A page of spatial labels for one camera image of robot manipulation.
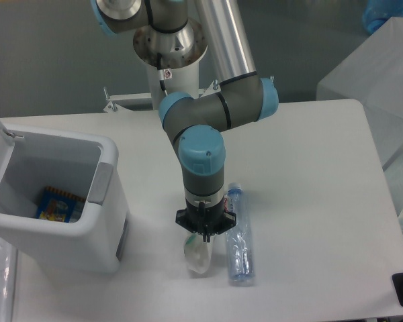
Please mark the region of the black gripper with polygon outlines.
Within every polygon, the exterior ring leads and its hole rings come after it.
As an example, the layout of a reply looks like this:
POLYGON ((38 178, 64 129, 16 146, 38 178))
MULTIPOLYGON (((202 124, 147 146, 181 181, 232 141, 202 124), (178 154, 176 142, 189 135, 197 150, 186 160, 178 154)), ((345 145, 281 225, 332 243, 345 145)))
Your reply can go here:
POLYGON ((186 201, 186 208, 176 212, 175 223, 189 233, 221 234, 236 225, 236 214, 224 210, 224 201, 212 207, 194 206, 186 201))

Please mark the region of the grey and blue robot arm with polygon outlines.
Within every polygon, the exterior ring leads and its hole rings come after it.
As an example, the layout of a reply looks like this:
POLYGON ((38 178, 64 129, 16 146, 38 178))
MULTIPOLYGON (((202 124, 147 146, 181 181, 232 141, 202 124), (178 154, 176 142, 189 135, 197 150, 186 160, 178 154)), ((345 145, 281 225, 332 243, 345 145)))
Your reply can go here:
POLYGON ((273 115, 279 98, 273 81, 256 71, 235 1, 197 1, 198 20, 186 1, 92 1, 106 34, 134 32, 139 58, 153 67, 151 95, 182 169, 184 209, 176 223, 205 242, 236 225, 224 208, 226 150, 222 132, 273 115), (180 68, 212 53, 219 91, 195 98, 172 86, 180 68))

